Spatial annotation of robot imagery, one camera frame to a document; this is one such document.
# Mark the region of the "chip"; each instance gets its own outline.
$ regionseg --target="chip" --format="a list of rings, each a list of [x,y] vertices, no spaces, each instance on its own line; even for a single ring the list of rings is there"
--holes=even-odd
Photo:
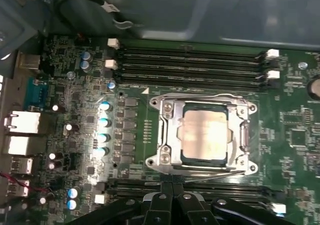
[[[86,173],[88,175],[93,175],[95,174],[95,167],[94,166],[88,166],[87,169],[86,169]]]
[[[93,72],[93,77],[94,78],[100,78],[101,72],[100,71],[94,71]]]
[[[90,183],[83,184],[83,191],[91,191],[92,185]]]
[[[95,117],[94,116],[87,116],[86,122],[89,124],[93,124],[95,122]]]
[[[74,93],[72,94],[72,100],[79,100],[79,98],[80,98],[80,93],[74,92]]]

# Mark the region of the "surface-mount component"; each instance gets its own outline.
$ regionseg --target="surface-mount component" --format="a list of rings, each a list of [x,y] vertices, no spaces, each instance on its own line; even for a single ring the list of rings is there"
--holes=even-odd
[[[135,129],[136,126],[137,124],[134,121],[118,121],[115,124],[117,129]]]
[[[249,175],[249,116],[257,106],[232,94],[167,93],[149,105],[159,110],[157,153],[146,165],[186,177]]]

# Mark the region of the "blue capacitor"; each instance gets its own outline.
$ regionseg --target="blue capacitor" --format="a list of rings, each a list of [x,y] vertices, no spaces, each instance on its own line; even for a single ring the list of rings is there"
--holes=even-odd
[[[71,199],[75,199],[78,196],[78,191],[75,188],[71,188],[68,190],[68,197]]]
[[[69,210],[75,210],[76,207],[77,207],[77,202],[75,200],[69,200],[66,203],[66,208],[69,209]]]
[[[106,86],[109,90],[112,91],[116,88],[116,83],[114,81],[110,81],[110,82],[108,82],[108,84]]]
[[[91,54],[88,51],[84,51],[81,53],[81,58],[84,61],[88,61],[89,63],[92,62],[93,57],[91,56]]]
[[[90,65],[90,63],[88,61],[82,61],[80,63],[80,68],[85,72],[85,73],[89,73],[92,69],[92,66]]]
[[[99,108],[103,111],[110,111],[112,109],[112,106],[110,105],[110,103],[108,103],[107,101],[103,101]]]
[[[110,135],[109,134],[103,134],[100,133],[96,136],[96,140],[98,141],[98,143],[105,143],[108,142],[110,140]]]
[[[105,128],[105,127],[110,126],[110,121],[108,119],[106,119],[106,118],[100,118],[98,120],[98,125],[101,128]]]

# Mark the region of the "integrated circuit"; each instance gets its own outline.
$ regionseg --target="integrated circuit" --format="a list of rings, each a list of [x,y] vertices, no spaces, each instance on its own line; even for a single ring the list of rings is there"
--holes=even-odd
[[[115,139],[124,140],[124,141],[133,141],[136,138],[136,135],[131,132],[122,132],[122,133],[116,133],[114,135]]]
[[[118,121],[115,124],[117,129],[135,129],[137,124],[134,121]]]

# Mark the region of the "connector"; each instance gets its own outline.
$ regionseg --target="connector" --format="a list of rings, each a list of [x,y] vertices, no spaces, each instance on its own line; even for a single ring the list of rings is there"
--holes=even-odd
[[[12,174],[31,174],[33,158],[27,157],[12,157],[11,169]]]
[[[104,67],[107,69],[117,70],[118,64],[116,60],[108,59],[108,60],[105,60]]]
[[[282,204],[282,203],[271,202],[271,210],[275,214],[286,214],[287,213],[287,207],[285,204]]]
[[[109,38],[108,39],[108,46],[118,50],[120,48],[119,40],[116,38]]]
[[[269,49],[265,53],[265,59],[276,59],[280,56],[279,50],[278,49]]]
[[[30,185],[30,180],[18,180],[18,181],[27,186]],[[16,183],[9,183],[7,194],[8,196],[26,198],[29,195],[29,189],[27,187],[20,186]]]
[[[280,71],[277,70],[270,70],[266,73],[267,79],[279,79],[280,78]]]

